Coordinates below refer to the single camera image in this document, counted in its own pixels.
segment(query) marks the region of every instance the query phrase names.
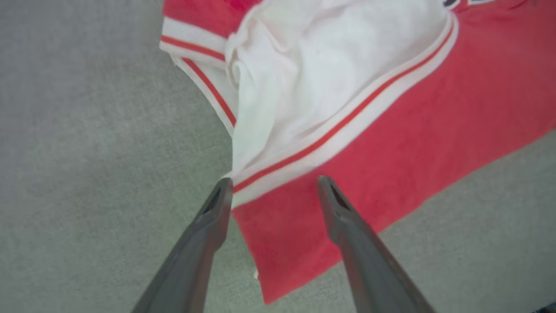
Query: gray textured fabric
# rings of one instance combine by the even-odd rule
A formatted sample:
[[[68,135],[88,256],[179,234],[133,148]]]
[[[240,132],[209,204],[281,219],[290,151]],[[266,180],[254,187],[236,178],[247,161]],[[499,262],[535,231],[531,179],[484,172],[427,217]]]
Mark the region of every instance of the gray textured fabric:
[[[158,50],[161,1],[0,2],[0,311],[126,312],[231,165]],[[381,236],[439,312],[556,300],[556,134]],[[271,306],[237,224],[206,312],[353,311],[342,264]]]

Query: red fabric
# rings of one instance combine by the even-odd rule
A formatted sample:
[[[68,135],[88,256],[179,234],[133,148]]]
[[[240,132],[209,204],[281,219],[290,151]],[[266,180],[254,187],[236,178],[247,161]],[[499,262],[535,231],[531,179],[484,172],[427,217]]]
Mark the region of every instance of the red fabric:
[[[224,38],[235,32],[243,16],[261,0],[166,0],[162,13]]]
[[[458,39],[436,71],[324,165],[232,211],[266,303],[341,259],[319,207],[320,174],[380,232],[556,126],[556,1],[508,4],[461,11]]]

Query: red stripe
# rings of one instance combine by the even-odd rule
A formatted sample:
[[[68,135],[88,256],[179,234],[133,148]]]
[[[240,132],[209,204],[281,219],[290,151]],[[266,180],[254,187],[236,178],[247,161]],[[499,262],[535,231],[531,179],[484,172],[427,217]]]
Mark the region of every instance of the red stripe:
[[[214,98],[216,99],[216,101],[218,101],[218,104],[220,104],[220,107],[222,108],[222,110],[224,111],[224,113],[226,113],[226,116],[228,117],[228,119],[230,120],[230,123],[232,123],[232,126],[236,126],[236,117],[234,116],[232,110],[230,110],[230,107],[228,106],[228,104],[226,103],[226,101],[224,101],[224,99],[222,98],[222,96],[218,93],[218,90],[216,90],[216,88],[214,87],[214,85],[210,82],[209,78],[205,75],[205,73],[203,73],[203,71],[201,71],[201,69],[190,59],[188,58],[182,58],[182,60],[184,62],[187,63],[187,65],[189,65],[189,67],[199,76],[199,78],[205,83],[205,85],[207,85],[208,89],[210,90],[210,92],[212,93],[212,95],[214,96]]]
[[[338,131],[340,131],[340,129],[342,129],[345,125],[347,125],[349,122],[351,122],[359,113],[361,113],[361,111],[363,111],[363,109],[365,109],[367,107],[367,105],[369,103],[371,103],[373,100],[375,100],[375,98],[380,95],[381,92],[383,92],[386,88],[388,88],[390,85],[392,85],[396,80],[400,79],[401,77],[407,75],[410,72],[413,72],[414,70],[416,70],[417,68],[421,67],[422,65],[424,65],[425,63],[429,62],[437,53],[438,51],[440,51],[440,49],[446,44],[446,41],[448,41],[448,38],[450,37],[452,30],[454,29],[454,26],[452,24],[452,28],[450,29],[450,32],[448,33],[448,35],[446,36],[446,38],[444,38],[444,41],[442,42],[442,44],[431,54],[429,55],[426,59],[422,60],[421,62],[419,62],[418,64],[414,65],[413,67],[405,70],[404,72],[392,77],[390,80],[388,80],[387,82],[385,82],[382,86],[380,86],[378,89],[376,89],[372,94],[370,94],[365,100],[363,100],[363,102],[361,104],[359,104],[359,106],[357,106],[357,108],[355,108],[355,110],[353,110],[348,116],[346,116],[341,122],[339,122],[338,124],[336,124],[331,130],[328,131],[328,133],[326,133],[322,138],[320,138],[318,141],[316,141],[315,143],[313,143],[312,145],[308,146],[307,148],[305,148],[304,150],[270,166],[267,167],[264,170],[261,170],[260,172],[257,172],[256,174],[254,174],[253,176],[245,179],[243,182],[237,184],[234,186],[234,192],[239,192],[242,189],[245,189],[247,186],[251,185],[252,183],[254,183],[255,181],[257,181],[258,179],[272,173],[275,172],[293,162],[299,161],[300,159],[306,157],[307,155],[311,154],[312,152],[314,152],[316,149],[318,149],[319,147],[321,147],[322,145],[324,145],[330,138],[332,138],[332,136],[334,136]]]
[[[204,55],[208,55],[208,56],[211,56],[213,58],[217,58],[218,60],[221,60],[221,61],[226,61],[223,54],[221,54],[217,51],[211,50],[209,48],[205,48],[203,46],[196,45],[194,43],[189,43],[189,42],[177,40],[175,38],[164,36],[164,35],[162,35],[160,37],[160,41],[165,42],[165,43],[169,43],[171,45],[174,45],[174,46],[177,46],[177,47],[180,47],[180,48],[184,48],[184,49],[188,49],[188,50],[191,50],[191,51],[203,53]]]

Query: red and white garment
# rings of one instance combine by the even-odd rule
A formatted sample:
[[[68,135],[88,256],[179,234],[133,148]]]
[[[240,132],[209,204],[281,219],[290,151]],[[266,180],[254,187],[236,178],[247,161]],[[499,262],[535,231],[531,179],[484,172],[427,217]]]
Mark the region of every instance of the red and white garment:
[[[319,175],[380,232],[556,126],[556,2],[444,7],[166,0],[161,48],[233,138],[232,215],[266,303],[341,260]]]

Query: crumpled white fabric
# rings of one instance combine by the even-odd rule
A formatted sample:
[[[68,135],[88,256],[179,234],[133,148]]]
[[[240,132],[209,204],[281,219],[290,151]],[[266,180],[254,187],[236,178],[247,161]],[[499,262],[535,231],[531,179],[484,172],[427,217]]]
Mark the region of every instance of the crumpled white fabric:
[[[416,56],[443,28],[438,0],[266,0],[226,46],[238,89],[232,172],[307,136],[364,84]]]

